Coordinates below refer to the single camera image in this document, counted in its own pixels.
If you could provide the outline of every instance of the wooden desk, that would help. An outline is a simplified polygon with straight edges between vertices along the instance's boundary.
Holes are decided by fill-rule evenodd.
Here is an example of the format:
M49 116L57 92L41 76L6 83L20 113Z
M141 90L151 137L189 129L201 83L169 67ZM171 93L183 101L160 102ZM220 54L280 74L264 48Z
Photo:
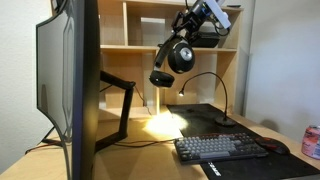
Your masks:
M231 118L254 132L284 142L291 153L320 169L320 161L301 153L301 143L277 132L253 123L239 115ZM125 141L167 140L180 137L180 131L172 125L168 111L149 119L129 121L129 137ZM115 130L116 121L101 121L97 139ZM48 147L30 152L7 171L0 179L65 179L65 162L60 148ZM145 148L110 146L97 153L94 179L207 179L199 165L180 165L173 144L158 144Z

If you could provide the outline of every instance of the black cable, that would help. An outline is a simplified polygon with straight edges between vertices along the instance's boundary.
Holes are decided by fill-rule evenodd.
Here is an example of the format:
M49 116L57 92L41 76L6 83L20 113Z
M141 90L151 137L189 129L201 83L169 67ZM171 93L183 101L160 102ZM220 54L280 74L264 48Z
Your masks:
M53 143L50 143L50 144L44 144L44 145L41 145L41 146L37 146L37 147L34 147L34 148L30 148L28 150L26 150L26 152L24 153L25 155L28 154L29 152L33 151L33 150L36 150L36 149L40 149L40 148L44 148L44 147L49 147L49 146L56 146L57 144L59 144L61 142L59 141L56 141L56 142L53 142Z
M137 88L137 85L135 85L134 88L136 89L136 91L138 92L138 95L139 95L140 99L142 100L143 107L147 108L149 115L152 116L149 107L146 105L146 101L143 99L143 97L142 97L141 94L140 94L139 89Z
M100 92L105 91L105 90L107 90L107 89L109 89L109 88L111 88L111 87L112 87L112 85L109 85L109 86L107 86L107 87L105 87L105 88L101 89L101 90L100 90Z
M163 140L163 141L117 142L117 143L114 143L113 145L121 146L121 147L128 147L128 148L143 148L143 147L151 146L151 145L154 145L154 144L167 143L167 142L174 141L174 140L175 139L168 139L168 140ZM127 145L127 144L136 144L136 143L147 143L147 144L143 144L143 145Z
M213 24L214 29L216 30L216 33L217 33L219 36L227 36L227 35L229 35L229 33L230 33L230 28L225 29L224 27L219 27L219 25L217 25L217 23L219 23L219 21L218 21L217 19L215 19L214 17L213 17L213 18L208 18L208 19L209 19L209 21ZM223 29L227 30L227 33L221 34L221 33L219 32L219 30L223 30Z

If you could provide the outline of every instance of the drink can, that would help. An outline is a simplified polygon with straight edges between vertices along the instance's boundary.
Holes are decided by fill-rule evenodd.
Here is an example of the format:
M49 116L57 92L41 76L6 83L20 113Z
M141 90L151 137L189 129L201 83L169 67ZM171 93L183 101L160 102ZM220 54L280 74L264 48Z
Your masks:
M303 136L303 154L315 159L320 159L320 126L310 125Z

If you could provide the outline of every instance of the black desk mat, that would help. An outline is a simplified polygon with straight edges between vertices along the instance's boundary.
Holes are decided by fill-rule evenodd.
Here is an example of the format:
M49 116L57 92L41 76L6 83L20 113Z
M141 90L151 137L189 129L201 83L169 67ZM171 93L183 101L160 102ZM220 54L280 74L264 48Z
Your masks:
M222 127L214 122L223 112L210 104L167 105L183 136L207 133L247 133L259 137L250 129L237 124ZM296 156L269 152L267 157L201 164L209 179L288 179L320 174L320 170Z

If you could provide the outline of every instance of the curved monitor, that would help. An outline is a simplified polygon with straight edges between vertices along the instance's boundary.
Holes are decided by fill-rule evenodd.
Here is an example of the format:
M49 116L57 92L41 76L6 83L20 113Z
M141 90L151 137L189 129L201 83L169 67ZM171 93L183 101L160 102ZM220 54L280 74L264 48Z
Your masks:
M91 179L100 81L97 1L55 2L56 14L36 27L37 108L60 136L68 179Z

